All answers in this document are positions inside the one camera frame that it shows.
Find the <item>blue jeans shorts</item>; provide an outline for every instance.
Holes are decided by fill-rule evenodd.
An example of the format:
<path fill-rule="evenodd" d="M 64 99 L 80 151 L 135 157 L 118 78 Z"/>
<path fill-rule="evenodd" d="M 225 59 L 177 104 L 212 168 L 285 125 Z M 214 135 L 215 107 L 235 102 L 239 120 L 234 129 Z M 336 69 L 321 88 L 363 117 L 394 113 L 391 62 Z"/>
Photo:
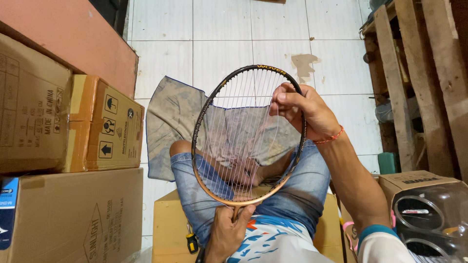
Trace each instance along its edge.
<path fill-rule="evenodd" d="M 292 156 L 291 167 L 297 154 L 298 146 Z M 232 197 L 231 187 L 218 176 L 214 168 L 199 154 L 196 155 L 200 176 L 207 178 L 207 186 L 217 185 L 221 189 L 219 196 Z M 191 154 L 178 153 L 171 157 L 172 172 L 175 176 L 177 191 L 187 219 L 192 224 L 193 232 L 199 243 L 206 246 L 210 239 L 211 225 L 217 206 L 223 205 L 211 198 L 198 184 L 193 173 Z M 296 169 L 286 184 L 271 197 L 257 206 L 255 214 L 271 215 L 292 219 L 302 223 L 314 238 L 319 218 L 322 216 L 323 204 L 330 183 L 330 172 L 317 146 L 306 141 L 304 150 Z"/>

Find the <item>gold racket frame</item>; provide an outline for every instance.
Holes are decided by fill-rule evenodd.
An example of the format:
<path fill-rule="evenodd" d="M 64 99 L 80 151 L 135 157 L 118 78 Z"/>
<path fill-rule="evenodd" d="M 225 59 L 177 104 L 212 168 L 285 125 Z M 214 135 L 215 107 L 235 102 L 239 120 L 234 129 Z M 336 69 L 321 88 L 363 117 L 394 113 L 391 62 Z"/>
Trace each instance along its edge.
<path fill-rule="evenodd" d="M 304 149 L 304 143 L 306 141 L 306 127 L 307 127 L 307 123 L 306 123 L 306 120 L 304 118 L 304 113 L 302 113 L 302 134 L 301 134 L 301 138 L 300 138 L 300 142 L 299 142 L 299 148 L 298 148 L 298 152 L 296 154 L 296 158 L 294 158 L 294 162 L 290 168 L 290 170 L 288 171 L 288 173 L 283 176 L 283 178 L 281 178 L 281 181 L 276 184 L 273 188 L 270 189 L 270 191 L 268 191 L 267 193 L 265 193 L 264 195 L 261 195 L 259 196 L 257 199 L 253 199 L 253 200 L 249 200 L 249 201 L 231 201 L 231 200 L 227 200 L 227 199 L 224 199 L 224 198 L 221 198 L 217 195 L 215 195 L 213 192 L 211 192 L 208 187 L 203 183 L 203 180 L 202 178 L 200 177 L 200 174 L 198 173 L 198 169 L 197 169 L 197 160 L 196 160 L 196 148 L 197 148 L 197 137 L 198 137 L 198 131 L 200 129 L 200 125 L 201 125 L 201 122 L 203 121 L 203 116 L 205 116 L 205 113 L 206 113 L 206 110 L 208 109 L 208 107 L 210 106 L 210 104 L 213 102 L 213 98 L 216 96 L 216 94 L 218 94 L 218 92 L 221 90 L 221 88 L 226 85 L 226 83 L 228 81 L 230 81 L 234 76 L 238 75 L 239 73 L 241 72 L 244 72 L 244 71 L 249 71 L 249 70 L 254 70 L 254 69 L 261 69 L 261 70 L 268 70 L 268 71 L 273 71 L 273 72 L 277 72 L 279 74 L 282 74 L 284 75 L 284 77 L 291 82 L 291 84 L 294 86 L 294 88 L 296 89 L 296 92 L 301 94 L 302 95 L 302 92 L 300 90 L 300 87 L 299 87 L 299 84 L 297 84 L 296 80 L 291 77 L 288 73 L 282 71 L 281 69 L 278 69 L 278 68 L 275 68 L 275 67 L 272 67 L 272 66 L 266 66 L 266 65 L 251 65 L 251 66 L 246 66 L 246 67 L 243 67 L 243 68 L 240 68 L 234 72 L 232 72 L 231 74 L 229 74 L 217 87 L 216 89 L 210 94 L 210 96 L 208 97 L 208 100 L 206 101 L 205 105 L 203 106 L 201 112 L 200 112 L 200 115 L 198 116 L 198 119 L 197 119 L 197 124 L 195 125 L 195 129 L 193 131 L 193 137 L 192 137 L 192 149 L 191 149 L 191 153 L 192 153 L 192 167 L 193 167 L 193 173 L 195 174 L 195 177 L 198 181 L 198 184 L 200 184 L 201 188 L 203 189 L 203 191 L 205 191 L 211 198 L 213 198 L 214 200 L 222 203 L 222 204 L 225 204 L 225 205 L 228 205 L 228 206 L 232 206 L 234 207 L 234 213 L 233 213 L 233 217 L 232 217 L 232 222 L 234 223 L 237 219 L 237 214 L 239 213 L 239 209 L 241 207 L 245 207 L 245 206 L 248 206 L 248 205 L 253 205 L 253 204 L 256 204 L 256 203 L 259 203 L 259 202 L 262 202 L 263 200 L 265 200 L 266 198 L 270 197 L 271 195 L 273 195 L 274 193 L 278 192 L 278 190 L 281 189 L 281 187 L 283 187 L 283 185 L 289 180 L 289 178 L 291 177 L 291 174 L 293 173 L 294 169 L 296 168 L 296 165 L 298 164 L 299 162 L 299 159 L 300 159 L 300 156 L 302 154 L 302 150 Z"/>

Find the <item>white shirt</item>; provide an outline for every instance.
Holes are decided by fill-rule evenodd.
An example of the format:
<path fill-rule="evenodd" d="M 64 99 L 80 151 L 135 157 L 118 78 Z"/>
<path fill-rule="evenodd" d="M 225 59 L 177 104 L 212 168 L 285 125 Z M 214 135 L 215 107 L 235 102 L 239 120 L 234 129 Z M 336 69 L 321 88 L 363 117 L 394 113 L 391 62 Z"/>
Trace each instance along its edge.
<path fill-rule="evenodd" d="M 384 232 L 368 233 L 364 237 L 359 248 L 358 261 L 359 263 L 415 262 L 397 237 Z M 294 220 L 258 215 L 251 218 L 244 241 L 226 262 L 331 263 L 332 261 L 314 247 L 309 232 L 303 224 Z"/>

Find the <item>orange wall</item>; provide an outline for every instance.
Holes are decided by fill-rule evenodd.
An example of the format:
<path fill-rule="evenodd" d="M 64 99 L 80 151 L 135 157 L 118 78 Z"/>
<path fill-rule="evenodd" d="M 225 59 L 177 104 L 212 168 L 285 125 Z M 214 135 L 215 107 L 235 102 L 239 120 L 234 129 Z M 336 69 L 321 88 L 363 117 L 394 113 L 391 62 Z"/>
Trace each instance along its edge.
<path fill-rule="evenodd" d="M 89 0 L 0 0 L 0 21 L 133 98 L 137 55 Z"/>

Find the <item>knee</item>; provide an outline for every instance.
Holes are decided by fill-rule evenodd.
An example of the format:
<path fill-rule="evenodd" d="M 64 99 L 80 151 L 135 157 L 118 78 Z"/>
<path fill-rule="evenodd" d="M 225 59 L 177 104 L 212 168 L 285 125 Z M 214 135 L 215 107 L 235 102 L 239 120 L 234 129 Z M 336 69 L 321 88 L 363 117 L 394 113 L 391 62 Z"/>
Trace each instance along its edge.
<path fill-rule="evenodd" d="M 172 157 L 178 153 L 190 153 L 192 151 L 192 144 L 186 140 L 175 141 L 169 149 L 169 155 Z"/>

